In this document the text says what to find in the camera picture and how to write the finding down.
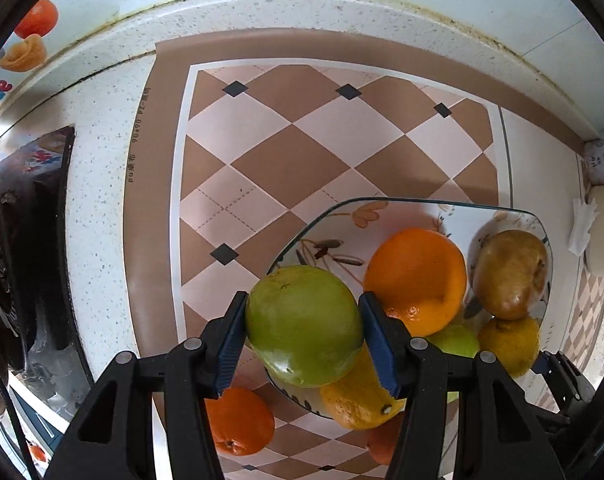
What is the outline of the green apple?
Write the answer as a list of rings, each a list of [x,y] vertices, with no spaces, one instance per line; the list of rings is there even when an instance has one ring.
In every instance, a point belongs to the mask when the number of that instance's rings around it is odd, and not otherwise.
[[[286,266],[262,278],[245,308],[247,339],[271,374],[300,388],[337,382],[363,347],[357,302],[339,278]]]
[[[449,324],[443,330],[428,336],[427,339],[439,350],[454,354],[454,356],[473,358],[480,351],[477,336],[472,330],[468,330],[462,325]]]

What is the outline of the dark orange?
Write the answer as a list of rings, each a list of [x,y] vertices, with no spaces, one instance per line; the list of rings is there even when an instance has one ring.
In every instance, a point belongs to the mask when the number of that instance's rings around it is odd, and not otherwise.
[[[380,465],[389,466],[401,432],[404,412],[398,413],[381,426],[366,431],[367,450]]]

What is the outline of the yellow lemon with stem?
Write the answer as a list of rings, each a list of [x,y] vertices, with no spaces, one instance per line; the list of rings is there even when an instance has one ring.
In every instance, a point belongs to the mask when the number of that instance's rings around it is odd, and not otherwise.
[[[401,413],[406,403],[382,387],[366,344],[349,373],[320,387],[319,396],[333,420],[349,430],[377,428]]]

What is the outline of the bright orange mandarin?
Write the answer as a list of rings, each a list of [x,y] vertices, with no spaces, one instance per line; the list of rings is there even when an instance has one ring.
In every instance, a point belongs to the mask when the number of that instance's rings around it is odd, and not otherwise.
[[[205,400],[218,452],[247,456],[262,451],[275,433],[275,418],[265,401],[249,389],[231,387],[216,400]]]

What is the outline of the brown kiwi fruit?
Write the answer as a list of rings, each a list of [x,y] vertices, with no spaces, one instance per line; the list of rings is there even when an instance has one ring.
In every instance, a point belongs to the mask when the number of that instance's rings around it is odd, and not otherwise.
[[[508,230],[482,246],[472,273],[479,304],[495,318],[515,321],[542,298],[548,271],[543,242],[529,232]]]

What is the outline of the black gas stove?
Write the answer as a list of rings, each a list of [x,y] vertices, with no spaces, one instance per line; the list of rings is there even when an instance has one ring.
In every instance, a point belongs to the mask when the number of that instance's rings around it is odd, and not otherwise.
[[[71,419],[92,377],[70,300],[65,244],[71,126],[0,162],[0,376]]]

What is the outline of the orange on plate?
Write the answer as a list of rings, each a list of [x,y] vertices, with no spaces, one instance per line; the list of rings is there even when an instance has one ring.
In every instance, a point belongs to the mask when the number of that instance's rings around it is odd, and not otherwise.
[[[370,258],[363,282],[409,333],[431,336],[451,323],[466,295],[464,255],[447,237],[411,228],[388,238]]]

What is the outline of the white folded tissue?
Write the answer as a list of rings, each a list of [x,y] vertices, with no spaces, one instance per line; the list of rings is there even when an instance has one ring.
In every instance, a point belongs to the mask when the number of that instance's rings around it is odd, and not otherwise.
[[[568,238],[568,249],[573,255],[579,257],[584,254],[590,244],[590,228],[597,216],[597,203],[592,200],[587,203],[580,198],[572,200],[573,223]]]

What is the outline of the floral rabbit plate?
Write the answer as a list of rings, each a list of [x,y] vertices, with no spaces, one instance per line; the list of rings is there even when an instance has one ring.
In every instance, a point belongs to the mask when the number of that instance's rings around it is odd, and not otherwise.
[[[419,228],[448,238],[464,257],[467,286],[464,299],[451,319],[477,333],[492,314],[483,309],[472,289],[473,272],[485,243],[500,232],[517,230],[544,245],[547,266],[542,293],[529,308],[538,323],[544,320],[552,290],[554,255],[540,219],[532,212],[416,198],[356,197],[338,203],[313,220],[285,245],[268,269],[307,264],[337,276],[354,297],[363,293],[364,276],[378,247],[397,232]]]

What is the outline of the brown checkered mat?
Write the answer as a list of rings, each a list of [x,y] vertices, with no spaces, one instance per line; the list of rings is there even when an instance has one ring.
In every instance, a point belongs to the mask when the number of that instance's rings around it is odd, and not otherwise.
[[[277,28],[158,42],[124,198],[139,351],[197,336],[345,200],[515,207],[505,110],[579,155],[568,124],[510,82],[395,41]]]

